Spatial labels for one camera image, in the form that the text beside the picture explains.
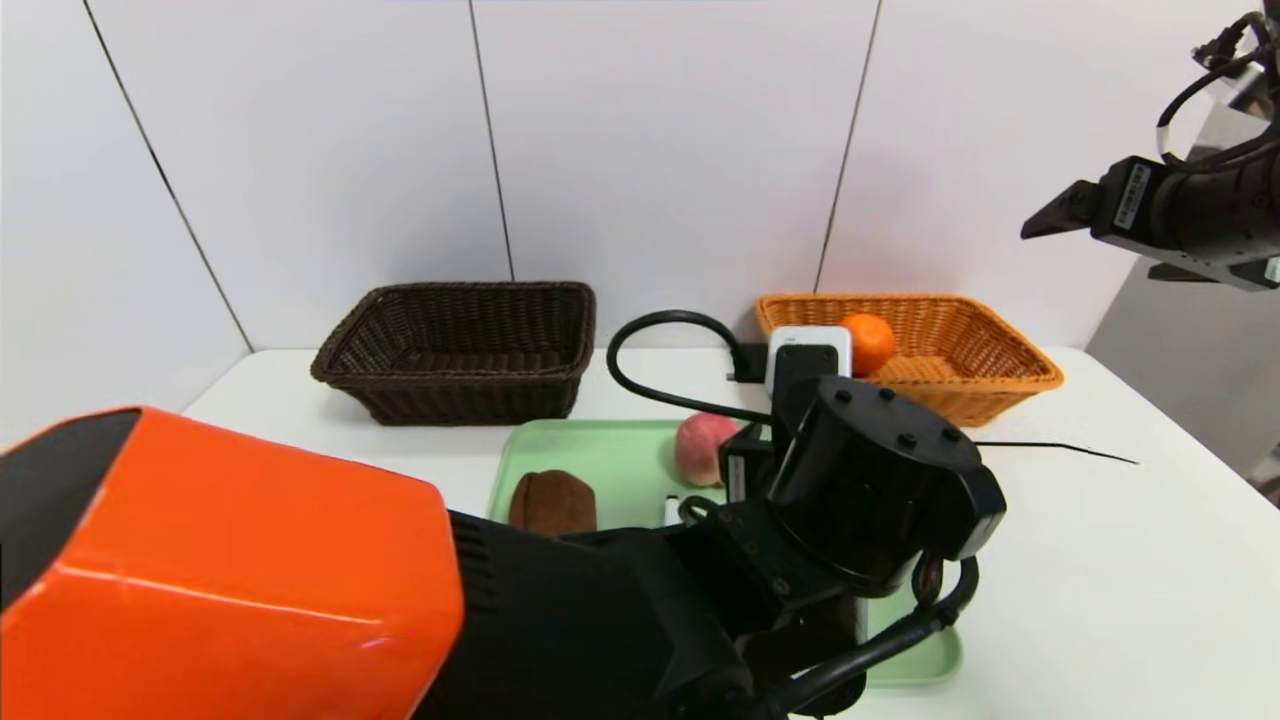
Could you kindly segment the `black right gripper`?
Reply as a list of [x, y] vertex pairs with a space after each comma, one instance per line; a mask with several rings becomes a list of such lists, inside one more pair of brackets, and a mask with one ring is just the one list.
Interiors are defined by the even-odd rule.
[[1155, 261], [1152, 281], [1277, 288], [1277, 152], [1189, 174], [1143, 158], [1079, 179], [1032, 214], [1023, 240], [1091, 228], [1094, 238]]

